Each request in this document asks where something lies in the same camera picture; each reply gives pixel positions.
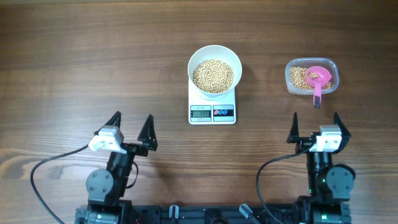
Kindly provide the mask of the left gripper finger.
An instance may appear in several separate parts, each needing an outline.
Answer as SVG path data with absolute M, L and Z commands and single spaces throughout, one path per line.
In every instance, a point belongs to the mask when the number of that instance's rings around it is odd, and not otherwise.
M 158 147 L 157 137 L 154 129 L 154 117 L 149 114 L 137 138 L 142 144 L 141 146 L 156 151 Z
M 104 124 L 104 126 L 115 126 L 120 128 L 121 126 L 121 112 L 117 111 L 113 116 Z

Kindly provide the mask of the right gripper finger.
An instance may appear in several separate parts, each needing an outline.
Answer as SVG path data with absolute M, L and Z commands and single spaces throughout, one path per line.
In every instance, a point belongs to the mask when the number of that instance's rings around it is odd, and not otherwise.
M 298 122 L 297 113 L 295 112 L 293 115 L 292 126 L 287 138 L 287 143 L 298 143 L 299 141 L 300 141 L 299 122 Z
M 333 115 L 333 122 L 335 125 L 337 125 L 340 128 L 341 137 L 342 137 L 341 145 L 346 146 L 349 143 L 349 140 L 351 139 L 351 133 L 343 124 L 337 112 L 335 112 Z

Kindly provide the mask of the pink measuring scoop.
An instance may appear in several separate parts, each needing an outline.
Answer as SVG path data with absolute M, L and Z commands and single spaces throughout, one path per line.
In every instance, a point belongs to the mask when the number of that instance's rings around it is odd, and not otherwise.
M 316 72 L 319 74 L 318 78 L 310 79 L 309 74 L 312 72 Z M 320 108 L 322 102 L 322 86 L 325 86 L 331 79 L 330 72 L 320 66 L 313 66 L 308 68 L 306 72 L 306 81 L 307 83 L 314 87 L 313 90 L 313 104 L 315 108 Z

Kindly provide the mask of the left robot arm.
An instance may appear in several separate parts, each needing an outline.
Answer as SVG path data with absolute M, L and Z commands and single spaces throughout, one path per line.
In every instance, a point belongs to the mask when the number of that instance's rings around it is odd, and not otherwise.
M 154 117 L 150 114 L 138 137 L 137 143 L 125 143 L 120 130 L 121 112 L 115 114 L 94 133 L 88 147 L 110 151 L 107 166 L 94 170 L 86 179 L 88 205 L 76 210 L 75 223 L 141 223 L 141 216 L 135 211 L 130 200 L 123 200 L 129 176 L 136 156 L 148 156 L 156 151 L 158 142 L 154 129 Z

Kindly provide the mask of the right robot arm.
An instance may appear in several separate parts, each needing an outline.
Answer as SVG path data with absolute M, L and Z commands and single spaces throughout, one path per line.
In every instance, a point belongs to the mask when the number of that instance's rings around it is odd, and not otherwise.
M 345 164 L 334 164 L 332 155 L 341 152 L 351 139 L 351 133 L 333 115 L 333 124 L 321 125 L 309 137 L 299 135 L 298 117 L 294 114 L 287 138 L 295 144 L 296 154 L 307 157 L 309 196 L 299 196 L 294 203 L 292 220 L 306 224 L 350 224 L 348 201 L 356 178 L 355 171 Z

